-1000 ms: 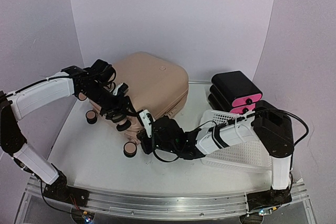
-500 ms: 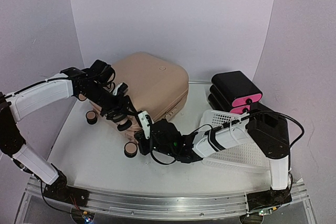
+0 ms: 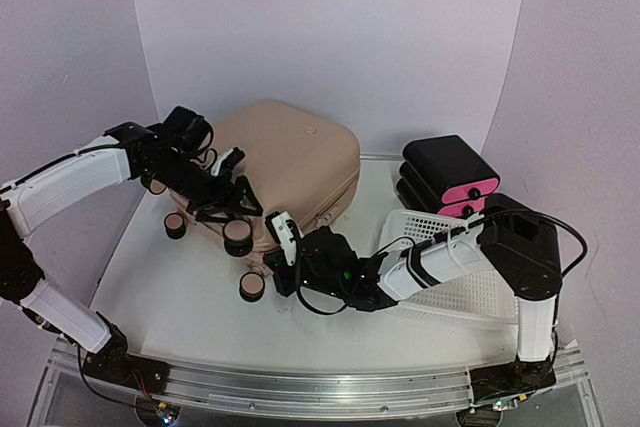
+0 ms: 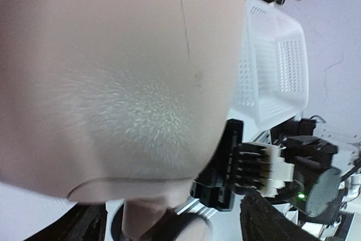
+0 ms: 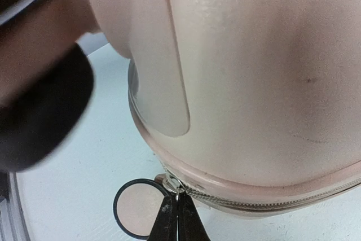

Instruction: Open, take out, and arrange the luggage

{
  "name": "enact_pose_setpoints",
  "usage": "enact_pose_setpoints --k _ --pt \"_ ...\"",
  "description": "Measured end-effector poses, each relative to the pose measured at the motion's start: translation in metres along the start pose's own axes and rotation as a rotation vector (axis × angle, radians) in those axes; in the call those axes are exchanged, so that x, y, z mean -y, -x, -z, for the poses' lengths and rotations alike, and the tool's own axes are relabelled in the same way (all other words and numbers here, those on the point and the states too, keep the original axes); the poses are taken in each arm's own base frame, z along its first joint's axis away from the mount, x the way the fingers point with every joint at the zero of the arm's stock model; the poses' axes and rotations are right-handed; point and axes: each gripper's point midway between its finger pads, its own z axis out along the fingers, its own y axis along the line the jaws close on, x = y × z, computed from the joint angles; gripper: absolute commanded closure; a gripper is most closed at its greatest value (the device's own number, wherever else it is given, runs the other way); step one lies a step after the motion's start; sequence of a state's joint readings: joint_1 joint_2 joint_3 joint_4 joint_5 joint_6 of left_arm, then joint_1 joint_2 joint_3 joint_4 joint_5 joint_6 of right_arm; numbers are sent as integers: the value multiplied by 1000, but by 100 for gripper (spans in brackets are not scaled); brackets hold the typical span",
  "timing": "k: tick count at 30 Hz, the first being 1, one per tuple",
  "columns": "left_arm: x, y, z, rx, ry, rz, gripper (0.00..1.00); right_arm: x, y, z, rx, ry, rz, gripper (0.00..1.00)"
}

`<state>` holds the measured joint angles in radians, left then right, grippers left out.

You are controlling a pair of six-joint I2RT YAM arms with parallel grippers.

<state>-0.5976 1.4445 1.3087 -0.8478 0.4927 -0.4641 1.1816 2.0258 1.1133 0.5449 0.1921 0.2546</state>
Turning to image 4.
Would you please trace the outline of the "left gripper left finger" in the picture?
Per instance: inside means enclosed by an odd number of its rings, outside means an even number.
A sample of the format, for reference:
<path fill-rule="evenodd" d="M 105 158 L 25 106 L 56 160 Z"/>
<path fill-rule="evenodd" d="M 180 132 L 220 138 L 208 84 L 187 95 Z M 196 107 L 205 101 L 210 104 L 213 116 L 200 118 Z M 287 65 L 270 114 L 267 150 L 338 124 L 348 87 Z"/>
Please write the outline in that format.
<path fill-rule="evenodd" d="M 104 240 L 107 224 L 105 204 L 76 205 L 76 207 L 80 210 L 66 240 Z"/>

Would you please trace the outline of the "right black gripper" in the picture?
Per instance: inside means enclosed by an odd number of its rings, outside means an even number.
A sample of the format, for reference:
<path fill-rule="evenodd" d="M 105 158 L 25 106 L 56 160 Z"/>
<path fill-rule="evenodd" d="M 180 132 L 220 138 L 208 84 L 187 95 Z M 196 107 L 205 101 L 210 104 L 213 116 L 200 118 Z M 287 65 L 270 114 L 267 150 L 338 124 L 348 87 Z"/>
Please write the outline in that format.
<path fill-rule="evenodd" d="M 335 167 L 339 147 L 325 136 L 316 136 L 316 119 L 291 118 L 271 128 L 271 143 L 281 147 L 285 161 L 294 165 L 293 180 L 270 199 L 289 203 L 300 212 L 302 222 L 333 224 L 343 200 L 351 194 L 349 180 L 360 169 L 360 152 L 343 172 Z M 206 207 L 231 210 L 234 206 L 234 167 L 244 123 L 229 119 L 210 162 L 194 181 L 194 198 Z"/>

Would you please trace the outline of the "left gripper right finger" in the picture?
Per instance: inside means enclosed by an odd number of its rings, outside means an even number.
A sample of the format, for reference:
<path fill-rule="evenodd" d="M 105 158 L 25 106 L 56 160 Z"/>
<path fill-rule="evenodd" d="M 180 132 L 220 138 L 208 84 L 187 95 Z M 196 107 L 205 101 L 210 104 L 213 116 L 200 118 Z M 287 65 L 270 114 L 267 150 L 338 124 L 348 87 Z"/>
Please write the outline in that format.
<path fill-rule="evenodd" d="M 243 240 L 307 240 L 307 232 L 288 220 L 257 192 L 246 194 L 240 208 Z"/>

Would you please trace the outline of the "pink hard-shell suitcase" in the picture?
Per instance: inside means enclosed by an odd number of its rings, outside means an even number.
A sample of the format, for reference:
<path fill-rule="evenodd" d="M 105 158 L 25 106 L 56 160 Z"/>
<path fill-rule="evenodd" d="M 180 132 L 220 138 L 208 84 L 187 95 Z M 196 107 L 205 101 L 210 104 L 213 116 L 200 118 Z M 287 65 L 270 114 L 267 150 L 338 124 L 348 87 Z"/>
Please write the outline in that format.
<path fill-rule="evenodd" d="M 223 134 L 245 0 L 1 0 L 1 183 L 150 240 Z"/>

